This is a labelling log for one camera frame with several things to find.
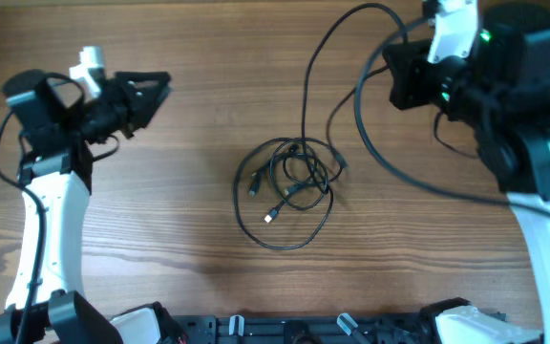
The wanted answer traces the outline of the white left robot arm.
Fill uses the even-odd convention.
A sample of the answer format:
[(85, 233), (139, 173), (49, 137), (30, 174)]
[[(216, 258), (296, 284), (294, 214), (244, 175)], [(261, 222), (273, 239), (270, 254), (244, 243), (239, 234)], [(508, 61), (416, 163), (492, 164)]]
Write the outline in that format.
[(181, 343), (185, 333), (154, 302), (111, 319), (85, 297), (82, 229), (92, 195), (90, 149), (121, 133), (131, 138), (167, 98), (166, 72), (101, 67), (66, 76), (27, 70), (2, 92), (21, 124), (17, 176), (0, 179), (23, 197), (25, 223), (18, 270), (0, 313), (0, 343), (35, 343), (48, 330), (61, 343)]

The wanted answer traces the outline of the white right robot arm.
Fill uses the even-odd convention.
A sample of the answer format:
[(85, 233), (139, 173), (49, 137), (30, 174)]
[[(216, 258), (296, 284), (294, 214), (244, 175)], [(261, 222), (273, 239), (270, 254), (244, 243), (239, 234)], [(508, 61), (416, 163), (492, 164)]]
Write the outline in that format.
[(469, 125), (522, 229), (550, 343), (550, 10), (508, 2), (426, 1), (434, 36), (387, 47), (391, 103), (436, 106)]

